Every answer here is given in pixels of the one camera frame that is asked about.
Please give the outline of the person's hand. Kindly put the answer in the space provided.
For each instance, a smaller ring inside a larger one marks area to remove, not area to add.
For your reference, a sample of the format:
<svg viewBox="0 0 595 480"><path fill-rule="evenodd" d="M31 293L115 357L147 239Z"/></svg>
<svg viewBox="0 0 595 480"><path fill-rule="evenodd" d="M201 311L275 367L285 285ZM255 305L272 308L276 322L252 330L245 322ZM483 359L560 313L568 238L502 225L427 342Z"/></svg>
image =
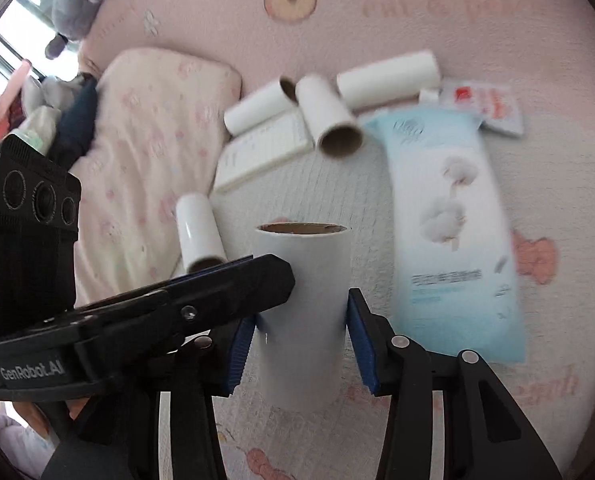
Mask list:
<svg viewBox="0 0 595 480"><path fill-rule="evenodd" d="M77 419L88 398L60 401L53 403L13 402L14 410L20 415L36 434L45 440L51 434L58 434L59 427L67 425L66 418Z"/></svg>

